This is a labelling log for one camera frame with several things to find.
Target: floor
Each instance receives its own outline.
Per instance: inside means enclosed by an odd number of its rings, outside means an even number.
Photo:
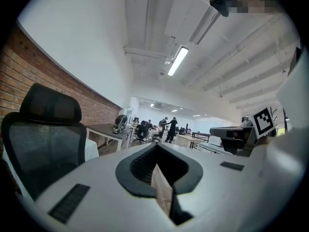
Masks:
[[[98,149],[98,153],[100,156],[107,155],[117,151],[117,141],[111,140],[108,145],[102,146]],[[129,147],[140,145],[139,141],[129,143]],[[122,143],[121,150],[126,150],[126,142]],[[158,165],[154,168],[154,172],[152,175],[152,183],[151,186],[157,190],[157,203],[164,211],[164,213],[168,216],[171,205],[171,197],[172,197],[172,188],[168,184],[167,180],[163,176],[161,170]]]

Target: ceiling beam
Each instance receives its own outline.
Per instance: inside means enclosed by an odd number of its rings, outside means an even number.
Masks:
[[[264,94],[274,92],[274,91],[278,90],[278,88],[281,85],[282,85],[282,83],[278,83],[278,84],[275,84],[271,87],[262,88],[260,90],[255,91],[255,92],[245,94],[245,95],[242,95],[242,96],[239,96],[239,97],[235,97],[235,98],[230,100],[230,103],[241,102],[241,101],[245,101],[245,100],[248,100],[248,99],[251,99],[251,98],[255,98],[255,97],[258,97],[258,96],[261,96],[261,95],[264,95]]]
[[[264,23],[257,30],[249,34],[246,38],[237,42],[237,44],[230,50],[228,53],[224,54],[217,62],[209,67],[208,64],[204,65],[198,73],[193,73],[189,76],[186,86],[191,85],[195,81],[199,81],[204,75],[209,74],[212,70],[217,69],[228,60],[230,60],[235,55],[239,54],[246,46],[248,46],[252,41],[254,41],[258,36],[262,35],[266,30],[268,30],[273,24],[278,22],[283,18],[283,14],[277,14],[271,17],[266,23]]]
[[[259,74],[259,75],[255,76],[255,77],[253,77],[253,78],[251,78],[251,79],[249,79],[247,81],[244,81],[242,83],[239,83],[239,84],[237,84],[237,85],[235,85],[235,86],[233,86],[231,88],[227,88],[227,89],[223,90],[221,92],[221,95],[226,95],[226,94],[232,93],[232,92],[234,92],[236,90],[245,88],[247,86],[250,86],[252,84],[255,84],[257,82],[265,80],[266,78],[269,78],[269,77],[271,77],[271,76],[273,76],[275,74],[278,74],[278,73],[282,72],[282,69],[286,70],[288,68],[289,68],[289,66],[287,66],[287,65],[281,66],[279,64],[278,66],[276,66],[275,68],[270,69],[269,71],[266,71],[266,72],[264,72],[262,74]]]
[[[255,113],[261,111],[262,109],[264,109],[265,107],[266,107],[265,105],[261,105],[261,106],[254,107],[252,109],[247,109],[246,111],[242,111],[242,114],[243,115],[245,115],[245,114],[255,114]],[[277,109],[277,111],[274,113],[273,117],[279,116],[282,113],[282,106],[279,102],[267,104],[267,107],[271,107],[272,112],[274,112]]]
[[[284,35],[283,39],[280,38],[279,43],[279,50],[283,50],[287,46],[291,45],[295,41],[298,40],[298,36],[295,33],[288,33]],[[219,86],[220,84],[223,84],[227,82],[228,80],[231,80],[232,78],[242,74],[243,72],[253,68],[254,66],[264,62],[266,59],[272,57],[278,52],[278,48],[276,43],[273,43],[269,47],[267,47],[264,51],[262,51],[260,54],[258,54],[255,58],[250,60],[250,63],[247,62],[239,65],[238,67],[230,70],[226,74],[222,75],[221,78],[217,78],[210,82],[209,84],[206,84],[204,87],[205,91],[208,91],[216,86]]]
[[[249,108],[249,107],[254,107],[254,106],[260,106],[260,105],[263,105],[263,104],[268,105],[268,104],[274,103],[274,102],[279,102],[279,101],[275,97],[269,98],[269,99],[265,99],[265,100],[262,100],[262,101],[256,101],[256,102],[253,102],[253,103],[237,106],[237,110],[245,109],[245,108]]]

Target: office chair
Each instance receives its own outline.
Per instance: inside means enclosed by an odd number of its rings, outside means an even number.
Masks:
[[[148,122],[143,120],[140,123],[140,125],[138,125],[136,128],[137,128],[137,132],[136,132],[137,138],[134,139],[134,142],[139,141],[140,144],[142,142],[146,143],[147,141],[145,140],[145,138],[147,138],[148,136]]]
[[[6,115],[1,130],[8,157],[35,200],[49,185],[85,162],[86,128],[79,103],[35,83],[19,112]]]
[[[162,139],[162,136],[163,136],[163,131],[160,131],[159,134],[153,135],[153,141],[158,140],[160,142],[161,141],[160,139]]]

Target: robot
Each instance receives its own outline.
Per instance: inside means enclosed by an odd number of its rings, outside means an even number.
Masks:
[[[124,131],[125,128],[126,128],[126,124],[127,124],[127,116],[124,115],[124,114],[119,115],[115,119],[115,123],[114,123],[114,127],[112,129],[112,132],[118,134],[118,133]]]

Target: white ceiling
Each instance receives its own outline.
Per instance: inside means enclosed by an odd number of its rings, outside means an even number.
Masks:
[[[220,16],[199,45],[186,45],[189,53],[170,77],[166,75],[171,67],[164,64],[166,56],[179,49],[174,39],[164,34],[173,1],[126,0],[129,45],[125,51],[131,57],[135,78],[215,91],[243,114],[271,104],[279,108],[277,114],[282,113],[275,94],[287,78],[299,44],[287,15]]]
[[[169,114],[172,113],[172,111],[177,110],[176,112],[173,112],[173,114],[176,117],[177,117],[177,115],[189,117],[189,118],[192,118],[192,119],[194,119],[194,118],[196,118],[196,119],[197,118],[210,118],[211,117],[211,116],[207,116],[205,114],[202,114],[201,112],[192,111],[192,110],[185,109],[185,108],[180,109],[180,107],[170,105],[170,104],[166,104],[166,103],[162,103],[162,102],[159,102],[159,101],[147,100],[147,99],[142,99],[142,98],[138,98],[138,99],[140,101],[140,105],[147,106],[147,107],[150,108],[150,105],[154,104],[152,109],[168,112]]]

